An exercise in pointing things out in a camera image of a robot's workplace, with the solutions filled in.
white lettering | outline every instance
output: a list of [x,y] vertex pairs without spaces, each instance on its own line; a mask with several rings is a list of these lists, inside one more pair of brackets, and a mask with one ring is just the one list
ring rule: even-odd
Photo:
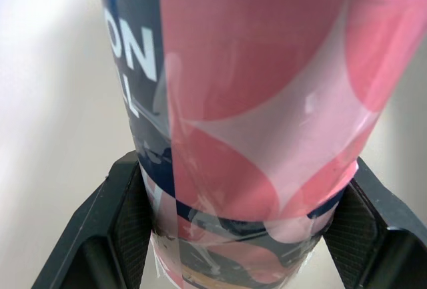
[[127,76],[124,74],[123,74],[123,82],[125,85],[125,94],[126,94],[125,101],[127,100],[127,105],[129,106],[129,109],[135,115],[135,117],[139,119],[139,112],[132,102],[131,90],[129,88],[129,80],[127,79]]
[[155,69],[153,32],[146,27],[141,28],[143,51],[145,53],[143,54],[127,21],[119,19],[119,22],[121,34],[123,36],[123,45],[125,47],[127,66],[134,70],[132,55],[133,52],[147,78],[156,82],[157,73]]
[[[121,57],[121,41],[120,41],[119,30],[117,29],[117,25],[115,24],[113,16],[107,9],[104,9],[104,19],[105,19],[105,22],[107,23],[107,29],[109,29],[109,32],[108,32],[109,41],[110,41],[111,47],[113,48],[114,55],[115,57],[119,58]],[[111,37],[110,30],[114,34],[114,40]]]

black textured grip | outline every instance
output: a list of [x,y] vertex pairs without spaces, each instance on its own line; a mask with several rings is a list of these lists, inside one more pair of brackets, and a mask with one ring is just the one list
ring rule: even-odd
[[357,288],[378,240],[376,221],[349,185],[324,236],[346,289]]
[[427,228],[358,160],[325,233],[346,289],[427,288]]
[[150,210],[138,170],[132,178],[113,231],[113,243],[127,289],[138,289],[141,285],[151,233]]

white background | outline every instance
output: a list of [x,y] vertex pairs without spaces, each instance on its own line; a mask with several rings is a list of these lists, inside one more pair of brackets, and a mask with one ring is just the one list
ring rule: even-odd
[[[68,219],[133,149],[100,0],[0,0],[0,288],[30,288]],[[362,156],[427,222],[427,42]],[[142,288],[165,288],[149,257]],[[289,288],[342,289],[324,244]]]

